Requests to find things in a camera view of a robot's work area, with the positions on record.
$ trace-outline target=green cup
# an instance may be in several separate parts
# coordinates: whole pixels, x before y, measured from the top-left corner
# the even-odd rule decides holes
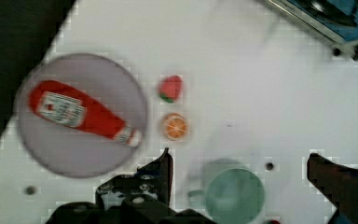
[[[245,224],[262,210],[265,191],[260,179],[237,161],[222,159],[204,166],[202,188],[188,193],[190,206],[205,208],[218,224]]]

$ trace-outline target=orange slice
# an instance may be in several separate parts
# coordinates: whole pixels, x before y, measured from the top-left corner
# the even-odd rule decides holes
[[[188,124],[181,115],[172,113],[165,117],[162,129],[168,139],[176,141],[186,135]]]

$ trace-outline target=ketchup bottle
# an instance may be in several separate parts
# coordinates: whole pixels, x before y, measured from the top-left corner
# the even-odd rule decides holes
[[[41,82],[29,96],[29,107],[43,119],[95,133],[137,147],[142,134],[82,91],[58,81]]]

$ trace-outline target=table surface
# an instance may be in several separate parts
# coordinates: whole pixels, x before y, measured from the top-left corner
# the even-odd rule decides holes
[[[333,59],[320,40],[255,0],[83,0],[46,61],[77,52],[103,55],[133,73],[150,105],[146,140],[112,173],[71,179],[31,158],[12,118],[0,139],[0,224],[45,223],[63,203],[93,202],[103,182],[130,174],[165,147],[174,157],[172,208],[188,207],[188,177],[200,164],[234,158],[265,185],[266,203],[253,223],[331,217],[332,204],[305,176],[311,152],[358,168],[358,63]],[[185,89],[168,105],[157,85],[173,74],[183,76]],[[169,112],[189,119],[184,141],[160,134]],[[25,195],[27,186],[36,186],[36,195]]]

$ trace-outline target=plate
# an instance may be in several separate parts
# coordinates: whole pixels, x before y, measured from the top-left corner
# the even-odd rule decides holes
[[[72,54],[38,66],[22,83],[15,108],[25,148],[51,172],[93,177],[115,170],[137,148],[41,119],[28,96],[44,80],[56,80],[85,92],[145,135],[147,102],[134,77],[104,57]]]

